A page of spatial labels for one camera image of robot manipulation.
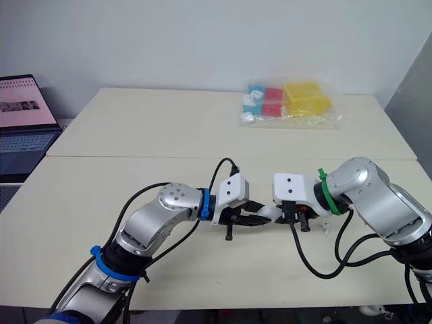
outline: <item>red block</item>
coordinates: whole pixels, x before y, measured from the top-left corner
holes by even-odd
[[[263,115],[281,117],[284,91],[278,88],[266,88],[264,95]]]

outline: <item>white table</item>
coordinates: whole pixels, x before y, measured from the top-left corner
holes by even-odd
[[[0,216],[0,304],[48,307],[61,287],[103,244],[125,201],[140,188],[162,181],[208,186],[216,159],[127,157],[47,157]],[[331,171],[343,160],[238,159],[250,181],[250,197],[271,203],[275,172],[317,177],[317,168]],[[416,161],[377,161],[390,179],[432,210],[431,181]],[[228,166],[217,183],[226,178]],[[127,214],[153,199],[153,190],[132,204]],[[336,267],[333,243],[344,216],[311,221],[312,232],[300,239],[309,261],[320,271]],[[160,251],[192,226],[175,228]],[[355,215],[341,249],[370,233]],[[408,303],[403,266],[385,257],[332,280],[310,274],[296,252],[285,225],[234,228],[226,242],[224,227],[200,224],[175,252],[150,268],[150,284],[140,281],[132,301],[135,309],[263,308]],[[387,249],[369,240],[355,258]],[[421,299],[417,285],[414,289]]]
[[[373,96],[343,96],[341,130],[238,126],[236,92],[102,88],[50,156],[411,159]]]

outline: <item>floor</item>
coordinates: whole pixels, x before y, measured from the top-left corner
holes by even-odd
[[[392,319],[367,317],[357,307],[270,308],[237,310],[149,310],[132,312],[131,324],[403,324],[429,323],[424,305],[387,306]],[[47,314],[44,308],[0,306],[0,324],[31,324]]]

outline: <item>laptop screen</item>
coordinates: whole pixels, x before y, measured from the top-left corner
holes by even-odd
[[[56,123],[31,75],[0,78],[0,128]]]

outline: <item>white wall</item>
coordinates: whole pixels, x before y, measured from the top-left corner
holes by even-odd
[[[386,105],[430,0],[0,0],[0,75],[33,73],[60,117],[102,86],[241,90],[317,76]]]

